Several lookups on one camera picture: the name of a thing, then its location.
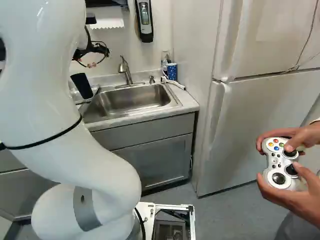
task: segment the white game controller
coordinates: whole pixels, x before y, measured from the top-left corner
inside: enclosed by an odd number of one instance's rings
[[[277,189],[302,191],[304,184],[296,172],[293,162],[299,159],[299,152],[287,152],[284,137],[269,137],[263,140],[262,150],[266,154],[267,168],[263,171],[264,180]]]

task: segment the white refrigerator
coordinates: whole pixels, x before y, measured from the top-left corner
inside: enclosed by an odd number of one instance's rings
[[[174,0],[179,81],[200,104],[192,184],[256,179],[259,134],[300,126],[320,94],[319,0]]]

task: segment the stainless steel sink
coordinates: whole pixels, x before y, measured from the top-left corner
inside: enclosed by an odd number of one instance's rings
[[[154,83],[124,88],[101,87],[82,115],[85,123],[95,123],[147,114],[180,105],[176,96],[163,84]]]

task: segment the controller button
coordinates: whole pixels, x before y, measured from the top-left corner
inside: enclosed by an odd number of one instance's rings
[[[293,150],[292,152],[283,151],[283,154],[289,158],[293,158],[297,155],[297,150]]]
[[[286,177],[285,175],[283,175],[280,172],[276,172],[272,175],[272,180],[278,184],[278,185],[282,185],[286,182]]]
[[[297,171],[295,170],[295,167],[294,167],[293,164],[290,164],[289,166],[287,166],[287,167],[285,168],[285,171],[286,171],[289,175],[291,175],[291,176],[296,176],[296,175],[298,175],[298,173],[297,173]]]

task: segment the hand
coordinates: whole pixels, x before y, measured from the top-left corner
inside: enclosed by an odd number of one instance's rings
[[[287,152],[292,152],[301,145],[304,145],[306,148],[311,148],[314,145],[320,144],[320,121],[316,121],[303,127],[278,128],[272,131],[267,131],[256,139],[256,149],[261,155],[264,155],[261,147],[263,140],[270,137],[281,136],[292,137],[284,145],[284,149]]]
[[[264,199],[280,205],[320,228],[320,178],[301,164],[294,169],[307,181],[308,191],[280,190],[269,186],[258,173],[257,183]]]

